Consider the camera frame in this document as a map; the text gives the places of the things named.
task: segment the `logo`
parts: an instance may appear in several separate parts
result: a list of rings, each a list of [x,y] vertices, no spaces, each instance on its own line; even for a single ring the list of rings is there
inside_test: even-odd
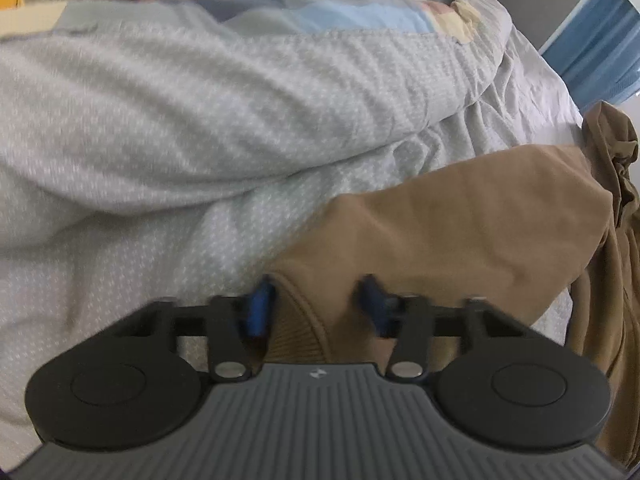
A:
[[[327,375],[327,371],[322,370],[322,368],[316,368],[315,370],[310,371],[309,375],[314,379],[322,379],[325,375]]]

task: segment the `circular disc cover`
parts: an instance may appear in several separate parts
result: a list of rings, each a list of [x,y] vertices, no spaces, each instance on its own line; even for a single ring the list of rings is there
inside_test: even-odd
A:
[[[80,345],[40,368],[25,393],[40,437],[113,450],[148,444],[178,428],[200,398],[198,374],[144,339]]]
[[[591,440],[610,408],[609,383],[551,341],[493,338],[450,363],[436,383],[445,414],[467,433],[512,449]]]

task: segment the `dark brown fabric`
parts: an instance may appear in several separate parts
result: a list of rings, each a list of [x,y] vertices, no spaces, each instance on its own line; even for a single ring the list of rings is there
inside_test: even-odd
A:
[[[637,140],[604,104],[583,130],[586,158],[576,147],[521,146],[334,199],[271,265],[278,313],[266,360],[384,368],[394,342],[376,338],[351,303],[364,274],[447,306],[485,296],[526,324],[573,284],[567,345],[607,373],[614,394],[598,444],[637,462],[640,217],[628,179]],[[434,350],[437,367],[456,353],[450,342]]]
[[[640,460],[640,214],[628,167],[638,158],[638,138],[629,118],[606,103],[587,113],[582,129],[593,176],[613,196],[612,215],[589,266],[572,285],[566,344],[609,377],[614,403],[598,445],[631,466]]]

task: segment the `gray ribbed panel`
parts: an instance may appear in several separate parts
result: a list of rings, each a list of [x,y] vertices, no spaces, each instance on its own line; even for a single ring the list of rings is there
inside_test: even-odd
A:
[[[372,365],[265,365],[214,388],[180,430],[120,453],[47,444],[16,480],[618,480],[597,450],[509,453],[451,427],[417,386]]]

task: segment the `gray patterned fabric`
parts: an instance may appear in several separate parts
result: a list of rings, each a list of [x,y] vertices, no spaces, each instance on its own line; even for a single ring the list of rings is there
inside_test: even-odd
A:
[[[575,142],[562,81],[472,3],[464,46],[108,20],[0,43],[0,465],[38,444],[33,371],[149,298],[247,291],[340,193]],[[538,328],[564,339],[570,311],[564,292]]]

